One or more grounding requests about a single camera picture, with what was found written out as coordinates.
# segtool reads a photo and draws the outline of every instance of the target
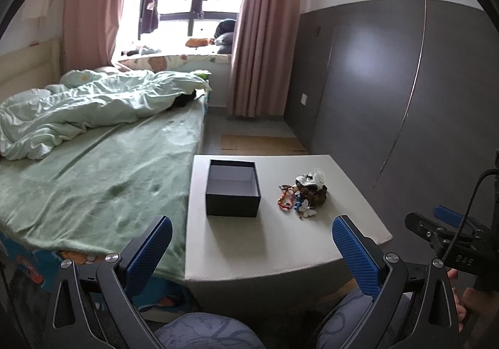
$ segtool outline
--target wooden headboard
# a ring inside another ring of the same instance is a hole
[[[32,88],[58,84],[59,38],[0,56],[0,102]]]

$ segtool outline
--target pile of hair accessories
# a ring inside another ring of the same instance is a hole
[[[295,210],[300,219],[314,216],[315,208],[326,201],[325,180],[324,172],[316,169],[314,173],[298,176],[295,185],[279,186],[283,191],[278,199],[279,207],[283,211]]]

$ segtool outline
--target table top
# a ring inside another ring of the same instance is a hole
[[[256,218],[207,217],[205,192],[210,160],[255,162],[261,191]],[[281,184],[321,169],[328,196],[317,214],[301,220],[277,205]],[[348,215],[377,244],[392,235],[363,195],[329,155],[194,157],[187,218],[186,281],[265,277],[341,259],[331,224]]]

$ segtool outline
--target white table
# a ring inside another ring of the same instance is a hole
[[[256,218],[206,216],[211,159],[255,162],[261,190]],[[303,220],[295,211],[282,212],[279,185],[314,168],[326,174],[326,203]],[[332,294],[351,279],[331,237],[332,221],[341,214],[377,244],[392,238],[329,155],[197,155],[187,218],[187,286],[204,310],[225,315],[298,307]]]

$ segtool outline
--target green bed sheet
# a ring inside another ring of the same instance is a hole
[[[157,215],[173,239],[155,275],[183,283],[191,167],[206,96],[186,107],[88,130],[43,160],[0,158],[0,232],[29,248],[120,252]]]

